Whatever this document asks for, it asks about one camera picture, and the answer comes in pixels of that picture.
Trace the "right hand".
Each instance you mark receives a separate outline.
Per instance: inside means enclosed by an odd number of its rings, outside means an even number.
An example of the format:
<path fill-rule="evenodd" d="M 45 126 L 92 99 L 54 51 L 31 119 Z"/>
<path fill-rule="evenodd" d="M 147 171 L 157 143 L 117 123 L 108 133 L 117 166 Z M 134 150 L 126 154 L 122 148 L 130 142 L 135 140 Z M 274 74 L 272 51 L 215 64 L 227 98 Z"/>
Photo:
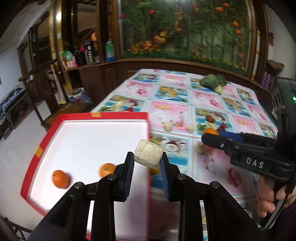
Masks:
<path fill-rule="evenodd" d="M 257 214 L 259 217 L 266 217 L 268 213 L 275 211 L 274 200 L 283 201 L 286 198 L 285 187 L 282 187 L 276 194 L 267 184 L 266 178 L 260 176 L 257 189 Z M 295 188 L 287 197 L 282 214 L 287 214 L 295 221 Z"/>

